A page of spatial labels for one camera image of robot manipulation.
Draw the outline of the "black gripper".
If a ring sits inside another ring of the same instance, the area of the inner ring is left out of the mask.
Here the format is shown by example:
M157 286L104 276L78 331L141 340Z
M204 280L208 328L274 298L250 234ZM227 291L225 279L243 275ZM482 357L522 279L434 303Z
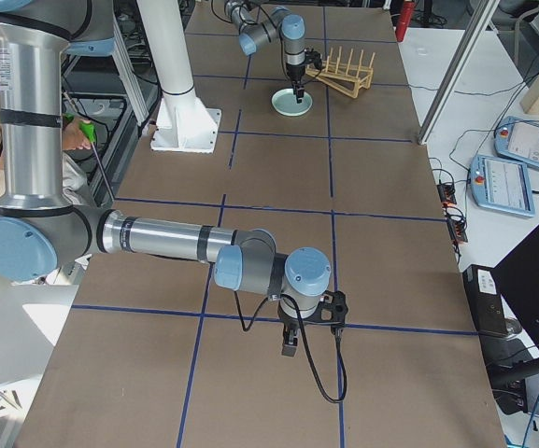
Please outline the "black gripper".
M301 103L304 99L304 83L302 81L305 75L306 65L286 63L286 74L292 86L292 99L294 102Z
M288 315L281 305L277 307L277 315L283 323L282 349L281 355L294 357L298 346L298 336L301 334L300 325L296 316ZM303 317L304 321L315 322L320 317L320 310L317 308L311 315Z

